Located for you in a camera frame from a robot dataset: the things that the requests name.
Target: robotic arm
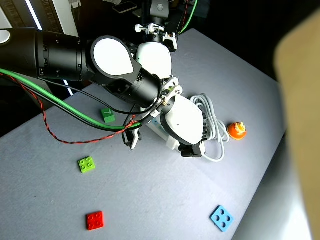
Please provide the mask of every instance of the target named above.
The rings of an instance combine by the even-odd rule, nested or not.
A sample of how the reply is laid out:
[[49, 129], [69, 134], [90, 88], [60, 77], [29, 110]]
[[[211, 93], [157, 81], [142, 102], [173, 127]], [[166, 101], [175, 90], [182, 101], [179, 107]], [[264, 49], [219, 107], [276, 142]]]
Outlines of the robotic arm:
[[[150, 16], [161, 23], [168, 16]], [[0, 30], [0, 68], [34, 78], [82, 81], [90, 79], [118, 98], [145, 109], [155, 108], [141, 116], [146, 124], [160, 116], [164, 130], [180, 142], [184, 157], [201, 157], [203, 115], [191, 101], [181, 96], [182, 87], [172, 76], [170, 51], [163, 44], [170, 40], [177, 48], [174, 33], [164, 33], [161, 25], [136, 25], [145, 32], [145, 43], [138, 47], [136, 60], [128, 47], [113, 36], [93, 41], [34, 28]]]

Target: lego brick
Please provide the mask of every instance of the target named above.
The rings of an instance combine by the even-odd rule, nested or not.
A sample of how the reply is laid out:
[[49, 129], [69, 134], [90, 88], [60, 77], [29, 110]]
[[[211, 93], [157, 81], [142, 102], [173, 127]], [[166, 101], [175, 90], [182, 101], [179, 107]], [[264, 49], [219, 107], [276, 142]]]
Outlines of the lego brick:
[[86, 228], [88, 231], [99, 229], [104, 226], [104, 213], [102, 211], [97, 211], [86, 215]]
[[102, 117], [106, 124], [112, 123], [116, 121], [116, 117], [113, 111], [110, 108], [103, 108], [101, 109]]
[[222, 232], [225, 232], [234, 221], [231, 214], [221, 205], [214, 211], [210, 218]]
[[94, 160], [92, 159], [91, 156], [88, 156], [84, 159], [79, 160], [78, 163], [80, 166], [80, 170], [83, 174], [96, 168]]

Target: yellow top of orange object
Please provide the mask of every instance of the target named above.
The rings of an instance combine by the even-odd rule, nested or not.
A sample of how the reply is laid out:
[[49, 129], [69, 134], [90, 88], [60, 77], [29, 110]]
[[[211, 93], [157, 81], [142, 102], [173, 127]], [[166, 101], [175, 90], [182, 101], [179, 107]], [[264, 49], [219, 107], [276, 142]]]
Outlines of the yellow top of orange object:
[[244, 125], [243, 122], [234, 122], [234, 123], [230, 124], [228, 126], [227, 131], [228, 131], [230, 137], [235, 140], [241, 140], [247, 134], [246, 126]]

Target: dark background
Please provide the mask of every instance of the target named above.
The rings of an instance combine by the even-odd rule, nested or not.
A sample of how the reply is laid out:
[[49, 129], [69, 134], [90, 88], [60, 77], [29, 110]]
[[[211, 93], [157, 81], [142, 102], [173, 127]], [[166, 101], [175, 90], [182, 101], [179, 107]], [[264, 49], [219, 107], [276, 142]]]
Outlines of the dark background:
[[[137, 4], [138, 8], [141, 7], [141, 1], [131, 1]], [[81, 7], [72, 9], [81, 38], [94, 39], [111, 35], [136, 45], [142, 42], [142, 34], [134, 31], [134, 26], [140, 23], [141, 19], [134, 16], [133, 11], [118, 14], [112, 9], [112, 3], [102, 0], [81, 0], [81, 3]], [[180, 0], [178, 5], [175, 5], [177, 1], [171, 4], [170, 16], [166, 21], [168, 32], [177, 32], [184, 14], [184, 1]], [[197, 9], [207, 9], [207, 12], [196, 11], [188, 28], [197, 29], [277, 80], [273, 68], [277, 44], [319, 5], [318, 0], [199, 0]], [[39, 107], [28, 95], [19, 87], [6, 82], [0, 83], [0, 137], [40, 114]], [[69, 96], [66, 89], [54, 86], [50, 88], [61, 99]]]

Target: green cable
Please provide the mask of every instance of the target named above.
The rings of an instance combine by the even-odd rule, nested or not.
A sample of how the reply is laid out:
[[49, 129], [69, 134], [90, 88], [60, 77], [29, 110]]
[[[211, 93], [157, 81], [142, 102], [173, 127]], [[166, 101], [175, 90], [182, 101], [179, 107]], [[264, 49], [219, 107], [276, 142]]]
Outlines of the green cable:
[[194, 5], [193, 5], [193, 9], [192, 9], [191, 15], [190, 15], [188, 21], [186, 22], [186, 25], [182, 28], [182, 30], [179, 32], [179, 34], [182, 34], [182, 33], [187, 29], [189, 23], [191, 22], [191, 19], [192, 19], [193, 15], [194, 15], [194, 12], [195, 12], [195, 10], [196, 10], [197, 3], [198, 3], [198, 0], [195, 0], [195, 3], [194, 3]]
[[[46, 96], [47, 98], [51, 99], [52, 101], [56, 102], [57, 104], [59, 104], [60, 106], [64, 107], [65, 109], [68, 109], [70, 112], [74, 113], [75, 115], [77, 115], [78, 117], [87, 120], [88, 122], [105, 128], [105, 129], [114, 129], [114, 130], [122, 130], [125, 128], [125, 126], [111, 126], [111, 125], [105, 125], [97, 120], [92, 119], [91, 117], [85, 115], [84, 113], [78, 111], [77, 109], [73, 108], [72, 106], [70, 106], [69, 104], [65, 103], [64, 101], [60, 100], [59, 98], [57, 98], [56, 96], [52, 95], [50, 92], [44, 90], [42, 87], [38, 86], [37, 84], [33, 83], [32, 81], [24, 78], [23, 76], [20, 76], [14, 72], [8, 71], [8, 70], [4, 70], [0, 68], [0, 73], [3, 73], [5, 75], [9, 75], [17, 80], [19, 80], [20, 82], [24, 83], [25, 85], [28, 85], [29, 87], [37, 90], [39, 93], [43, 94], [44, 96]], [[134, 127], [138, 127], [141, 126], [141, 124], [139, 122], [133, 124], [132, 126], [130, 126], [129, 128], [134, 128]]]

